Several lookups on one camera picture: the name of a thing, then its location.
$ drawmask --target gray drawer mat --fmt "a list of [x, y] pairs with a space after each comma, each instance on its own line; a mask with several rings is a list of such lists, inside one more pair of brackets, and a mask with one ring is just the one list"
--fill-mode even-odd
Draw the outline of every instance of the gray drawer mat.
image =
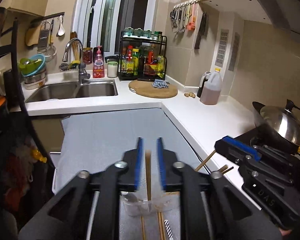
[[[138, 137], [144, 139], [144, 149], [152, 152], [152, 198], [163, 194], [156, 154], [158, 137], [163, 138], [165, 149], [176, 152], [180, 161], [194, 168], [200, 164], [192, 148], [159, 108], [72, 115], [66, 122], [65, 138], [55, 177], [56, 191], [80, 170], [95, 173], [120, 160], [125, 151], [136, 148]], [[137, 194], [146, 199], [146, 189], [142, 186], [144, 179], [142, 163], [141, 189]], [[120, 210], [120, 239], [142, 239], [139, 237], [140, 217], [128, 216], [122, 203]], [[166, 211], [164, 217], [170, 222], [174, 239], [179, 239], [179, 210]], [[147, 240], [160, 238], [156, 213], [145, 217], [145, 228], [149, 234]]]

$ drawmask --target wok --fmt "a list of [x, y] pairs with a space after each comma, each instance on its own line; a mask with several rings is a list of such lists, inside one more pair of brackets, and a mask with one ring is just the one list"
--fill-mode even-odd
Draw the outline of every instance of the wok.
[[290, 100], [287, 100], [285, 108], [265, 106], [256, 101], [252, 102], [252, 105], [254, 124], [261, 134], [277, 149], [300, 153], [300, 123], [291, 112], [293, 107], [298, 107]]

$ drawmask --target stainless steel sink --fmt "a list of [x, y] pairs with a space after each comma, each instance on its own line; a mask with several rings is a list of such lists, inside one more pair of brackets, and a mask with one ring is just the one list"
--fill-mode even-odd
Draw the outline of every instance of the stainless steel sink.
[[44, 85], [30, 96], [26, 103], [51, 99], [87, 98], [117, 96], [114, 80], [85, 81], [81, 86], [78, 82], [67, 82]]
[[90, 81], [79, 87], [76, 98], [117, 96], [117, 88], [112, 80]]

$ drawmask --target pink bottle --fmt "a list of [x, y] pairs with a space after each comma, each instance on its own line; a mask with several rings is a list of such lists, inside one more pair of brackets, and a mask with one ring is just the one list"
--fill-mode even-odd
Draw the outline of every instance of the pink bottle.
[[104, 67], [103, 57], [100, 48], [98, 48], [97, 53], [94, 55], [92, 77], [93, 78], [105, 77], [105, 67]]

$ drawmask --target spice rack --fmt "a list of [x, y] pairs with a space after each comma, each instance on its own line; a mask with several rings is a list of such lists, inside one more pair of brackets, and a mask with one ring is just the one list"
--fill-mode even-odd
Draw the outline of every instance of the spice rack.
[[[125, 80], [136, 80], [136, 79], [146, 79], [146, 80], [155, 80], [155, 79], [165, 79], [166, 72], [167, 72], [167, 58], [166, 56], [166, 50], [167, 50], [167, 36], [162, 36], [161, 41], [151, 40], [151, 39], [145, 39], [145, 38], [136, 38], [136, 37], [124, 37], [124, 32], [121, 32], [121, 38], [120, 38], [120, 46], [119, 46], [119, 67], [118, 67], [118, 77], [120, 81]], [[151, 69], [150, 71], [147, 71], [145, 66], [147, 64], [147, 55], [145, 55], [144, 64], [143, 64], [143, 70], [139, 69], [139, 67], [142, 65], [139, 61], [138, 69], [134, 71], [127, 71], [123, 69], [123, 62], [122, 62], [122, 49], [124, 47], [128, 47], [128, 45], [132, 45], [133, 48], [141, 47], [144, 45], [144, 43], [148, 44], [154, 44], [159, 48], [159, 54], [163, 56], [163, 68], [158, 70], [158, 68]]]

